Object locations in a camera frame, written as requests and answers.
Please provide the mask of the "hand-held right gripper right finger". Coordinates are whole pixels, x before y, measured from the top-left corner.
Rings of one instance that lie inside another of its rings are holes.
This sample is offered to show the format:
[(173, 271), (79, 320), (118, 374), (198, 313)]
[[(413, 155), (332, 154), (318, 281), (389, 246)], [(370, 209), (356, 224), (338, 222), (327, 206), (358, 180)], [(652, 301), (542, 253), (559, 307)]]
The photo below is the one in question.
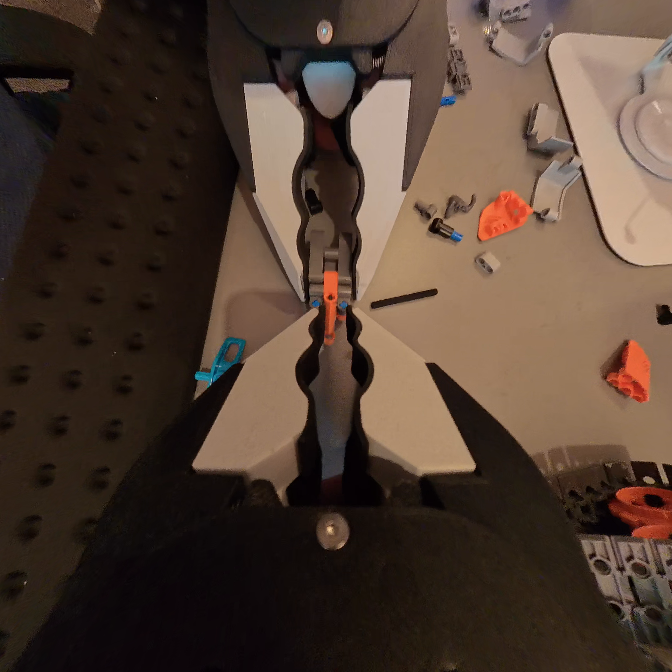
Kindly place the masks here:
[(360, 308), (348, 310), (356, 472), (383, 492), (430, 476), (471, 476), (475, 460), (428, 363)]

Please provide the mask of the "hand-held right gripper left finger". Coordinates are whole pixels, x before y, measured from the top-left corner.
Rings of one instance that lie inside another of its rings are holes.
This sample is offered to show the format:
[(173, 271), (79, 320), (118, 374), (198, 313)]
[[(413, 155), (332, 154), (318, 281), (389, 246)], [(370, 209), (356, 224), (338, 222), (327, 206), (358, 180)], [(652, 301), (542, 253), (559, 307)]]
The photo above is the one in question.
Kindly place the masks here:
[(308, 398), (296, 365), (313, 344), (315, 308), (248, 357), (192, 462), (199, 473), (265, 480), (285, 492), (299, 475), (297, 441)]

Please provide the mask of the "long black axle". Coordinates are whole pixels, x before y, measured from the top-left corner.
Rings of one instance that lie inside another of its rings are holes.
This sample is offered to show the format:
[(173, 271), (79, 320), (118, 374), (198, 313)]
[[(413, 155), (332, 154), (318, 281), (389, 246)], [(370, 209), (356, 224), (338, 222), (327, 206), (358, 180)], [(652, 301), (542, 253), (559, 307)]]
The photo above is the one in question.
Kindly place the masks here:
[(433, 298), (438, 295), (437, 288), (430, 288), (427, 290), (421, 290), (417, 292), (406, 293), (398, 296), (393, 296), (389, 298), (383, 298), (379, 300), (374, 300), (370, 303), (371, 310), (378, 310), (381, 308), (393, 307), (397, 305), (403, 305), (410, 302), (415, 302), (418, 300), (423, 300), (425, 298)]

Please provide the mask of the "orange grey brick assembly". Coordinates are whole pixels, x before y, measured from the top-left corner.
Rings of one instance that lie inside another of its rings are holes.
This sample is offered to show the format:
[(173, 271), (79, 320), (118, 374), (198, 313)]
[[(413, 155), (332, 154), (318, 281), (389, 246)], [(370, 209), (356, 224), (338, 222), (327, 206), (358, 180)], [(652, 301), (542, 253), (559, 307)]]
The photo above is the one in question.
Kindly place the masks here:
[(327, 233), (314, 229), (308, 236), (308, 304), (324, 307), (324, 344), (335, 342), (337, 322), (345, 322), (353, 295), (351, 235), (340, 233), (336, 246)]

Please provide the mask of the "person's left hand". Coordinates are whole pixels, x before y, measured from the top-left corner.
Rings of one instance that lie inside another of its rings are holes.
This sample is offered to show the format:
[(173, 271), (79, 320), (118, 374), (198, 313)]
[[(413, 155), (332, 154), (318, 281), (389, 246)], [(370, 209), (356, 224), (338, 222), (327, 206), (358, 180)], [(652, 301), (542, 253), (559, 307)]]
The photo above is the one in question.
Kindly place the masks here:
[(331, 120), (318, 112), (313, 114), (313, 136), (316, 150), (328, 153), (340, 151), (340, 145), (331, 127)]

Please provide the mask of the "teal plastic separator tool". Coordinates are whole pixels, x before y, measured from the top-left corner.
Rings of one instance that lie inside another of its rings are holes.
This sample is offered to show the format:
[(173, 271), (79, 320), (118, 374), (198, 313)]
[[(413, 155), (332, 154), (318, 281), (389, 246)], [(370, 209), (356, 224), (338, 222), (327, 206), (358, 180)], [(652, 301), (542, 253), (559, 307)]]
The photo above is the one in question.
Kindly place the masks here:
[(233, 365), (238, 365), (242, 362), (246, 344), (247, 341), (245, 339), (236, 337), (226, 338), (214, 357), (210, 369), (208, 371), (197, 371), (194, 374), (195, 381), (204, 382), (208, 387), (211, 386)]

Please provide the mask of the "black connector with blue pin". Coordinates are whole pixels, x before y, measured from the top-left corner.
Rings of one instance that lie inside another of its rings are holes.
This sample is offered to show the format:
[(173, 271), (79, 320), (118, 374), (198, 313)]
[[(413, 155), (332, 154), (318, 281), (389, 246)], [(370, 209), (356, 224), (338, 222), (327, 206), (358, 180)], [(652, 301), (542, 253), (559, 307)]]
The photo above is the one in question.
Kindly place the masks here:
[(434, 218), (428, 226), (428, 231), (434, 235), (459, 243), (463, 240), (461, 233), (454, 230), (443, 218)]

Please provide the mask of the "dark grey brick piece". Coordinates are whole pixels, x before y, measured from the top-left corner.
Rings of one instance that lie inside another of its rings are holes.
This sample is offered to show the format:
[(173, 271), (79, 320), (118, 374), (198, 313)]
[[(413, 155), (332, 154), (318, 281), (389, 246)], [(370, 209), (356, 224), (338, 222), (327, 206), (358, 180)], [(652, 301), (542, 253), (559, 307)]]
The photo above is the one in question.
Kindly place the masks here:
[(464, 96), (473, 88), (464, 53), (456, 46), (448, 49), (447, 78), (455, 96)]

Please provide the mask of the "orange pin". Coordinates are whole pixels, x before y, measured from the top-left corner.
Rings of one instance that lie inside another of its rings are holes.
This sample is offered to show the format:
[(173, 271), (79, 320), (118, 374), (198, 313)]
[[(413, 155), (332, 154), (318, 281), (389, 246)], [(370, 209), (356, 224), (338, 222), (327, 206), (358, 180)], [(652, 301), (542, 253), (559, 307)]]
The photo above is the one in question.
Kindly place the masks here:
[(515, 191), (502, 191), (496, 199), (484, 207), (479, 219), (477, 238), (486, 242), (523, 226), (534, 213), (530, 206)]

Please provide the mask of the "grey angular panel piece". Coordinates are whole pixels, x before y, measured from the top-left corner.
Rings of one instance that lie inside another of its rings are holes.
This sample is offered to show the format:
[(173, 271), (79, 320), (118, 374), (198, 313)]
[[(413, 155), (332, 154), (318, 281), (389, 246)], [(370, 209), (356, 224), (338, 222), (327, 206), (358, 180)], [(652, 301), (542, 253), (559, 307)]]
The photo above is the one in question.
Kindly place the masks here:
[(525, 21), (532, 15), (533, 1), (480, 1), (483, 16), (490, 22)]
[(556, 135), (558, 121), (557, 110), (543, 102), (534, 104), (525, 131), (527, 150), (548, 157), (573, 151), (573, 142)]

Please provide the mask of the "grey curved panel piece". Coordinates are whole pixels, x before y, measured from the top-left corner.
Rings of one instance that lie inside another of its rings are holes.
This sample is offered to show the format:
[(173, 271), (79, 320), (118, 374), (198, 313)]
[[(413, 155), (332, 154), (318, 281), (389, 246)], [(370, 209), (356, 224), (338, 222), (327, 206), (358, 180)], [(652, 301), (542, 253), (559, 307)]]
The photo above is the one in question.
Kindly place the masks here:
[(564, 161), (552, 160), (536, 178), (530, 207), (544, 222), (560, 220), (562, 206), (568, 189), (580, 178), (583, 159), (572, 155)]
[(488, 27), (486, 41), (491, 52), (518, 67), (525, 67), (543, 51), (553, 32), (554, 24), (549, 23), (538, 38), (525, 40), (513, 35), (500, 21), (496, 21)]

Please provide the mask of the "black dimpled foam mat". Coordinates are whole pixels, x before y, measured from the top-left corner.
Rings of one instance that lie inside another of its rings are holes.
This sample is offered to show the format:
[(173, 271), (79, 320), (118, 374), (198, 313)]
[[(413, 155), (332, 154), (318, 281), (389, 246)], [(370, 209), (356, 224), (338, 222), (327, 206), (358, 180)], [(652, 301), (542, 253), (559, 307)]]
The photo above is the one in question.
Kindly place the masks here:
[(1, 670), (186, 405), (237, 168), (205, 1), (108, 1), (1, 297)]

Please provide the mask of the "orange curved brick piece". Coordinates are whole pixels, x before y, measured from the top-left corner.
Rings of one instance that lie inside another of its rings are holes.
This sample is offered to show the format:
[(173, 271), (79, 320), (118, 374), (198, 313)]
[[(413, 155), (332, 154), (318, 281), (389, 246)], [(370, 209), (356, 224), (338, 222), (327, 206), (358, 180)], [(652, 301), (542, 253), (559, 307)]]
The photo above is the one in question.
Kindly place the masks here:
[(617, 370), (605, 380), (624, 396), (638, 403), (651, 398), (651, 362), (646, 352), (635, 340), (628, 340), (621, 352)]

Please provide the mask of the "white book stand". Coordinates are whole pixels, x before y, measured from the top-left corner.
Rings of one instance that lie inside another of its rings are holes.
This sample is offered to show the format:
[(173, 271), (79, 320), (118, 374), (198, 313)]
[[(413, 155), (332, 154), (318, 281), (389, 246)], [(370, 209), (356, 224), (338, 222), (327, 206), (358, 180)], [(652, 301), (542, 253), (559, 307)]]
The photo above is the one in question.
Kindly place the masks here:
[(608, 247), (671, 264), (671, 38), (564, 33), (548, 60)]

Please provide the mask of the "grey orange tracked toy vehicle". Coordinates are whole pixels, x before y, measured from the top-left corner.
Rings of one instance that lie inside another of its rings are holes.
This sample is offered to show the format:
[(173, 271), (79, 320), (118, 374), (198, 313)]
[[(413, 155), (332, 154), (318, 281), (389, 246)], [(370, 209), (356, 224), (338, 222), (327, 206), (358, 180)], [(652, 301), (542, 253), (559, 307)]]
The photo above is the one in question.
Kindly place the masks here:
[(656, 671), (671, 670), (671, 458), (631, 460), (624, 446), (532, 457), (576, 531), (611, 615)]

